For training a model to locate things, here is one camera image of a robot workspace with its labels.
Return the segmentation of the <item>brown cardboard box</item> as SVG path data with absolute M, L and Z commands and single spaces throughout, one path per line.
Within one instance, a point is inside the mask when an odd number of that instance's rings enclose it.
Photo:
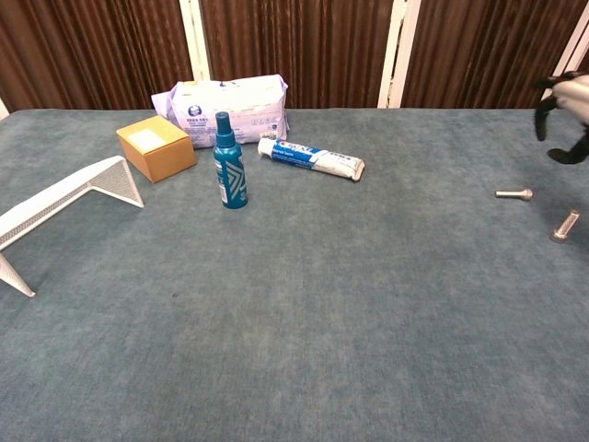
M 197 164 L 191 138 L 159 115 L 116 131 L 126 158 L 152 183 Z

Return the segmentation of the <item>white mesh metal rack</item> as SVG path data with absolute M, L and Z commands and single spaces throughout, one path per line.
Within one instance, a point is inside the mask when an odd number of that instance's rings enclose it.
M 0 281 L 26 297 L 36 296 L 2 251 L 91 191 L 144 207 L 124 157 L 108 157 L 74 172 L 0 215 Z

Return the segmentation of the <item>purple white tissue pack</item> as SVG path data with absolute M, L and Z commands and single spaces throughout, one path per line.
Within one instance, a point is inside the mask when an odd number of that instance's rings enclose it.
M 179 81 L 169 91 L 151 96 L 156 113 L 191 138 L 195 149 L 215 144 L 215 114 L 225 111 L 240 144 L 262 137 L 284 139 L 289 124 L 285 102 L 288 85 L 279 75 L 228 81 Z

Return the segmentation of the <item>blue spray bottle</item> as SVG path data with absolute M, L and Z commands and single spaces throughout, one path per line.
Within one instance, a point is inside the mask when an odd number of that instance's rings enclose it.
M 238 209 L 248 203 L 242 150 L 226 111 L 215 114 L 214 165 L 224 207 Z

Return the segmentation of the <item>white blue toothpaste tube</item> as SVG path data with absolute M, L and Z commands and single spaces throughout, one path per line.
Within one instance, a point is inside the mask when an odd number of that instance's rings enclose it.
M 258 152 L 273 161 L 303 169 L 310 169 L 358 182 L 364 173 L 364 161 L 307 145 L 293 144 L 285 140 L 261 138 Z

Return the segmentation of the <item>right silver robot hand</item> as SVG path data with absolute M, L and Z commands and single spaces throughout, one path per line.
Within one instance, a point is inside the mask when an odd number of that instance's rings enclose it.
M 559 76 L 540 78 L 534 88 L 549 89 L 535 109 L 534 125 L 538 141 L 547 137 L 547 118 L 554 109 L 562 109 L 573 115 L 583 126 L 583 136 L 568 151 L 551 148 L 547 155 L 564 165 L 575 165 L 589 157 L 589 73 L 568 71 Z

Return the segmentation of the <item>teal felt table cover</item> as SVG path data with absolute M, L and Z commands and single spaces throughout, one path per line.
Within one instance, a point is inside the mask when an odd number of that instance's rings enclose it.
M 529 110 L 290 110 L 353 183 L 245 145 L 6 249 L 0 442 L 589 442 L 589 161 Z M 496 198 L 529 188 L 530 201 Z M 550 239 L 571 210 L 569 237 Z

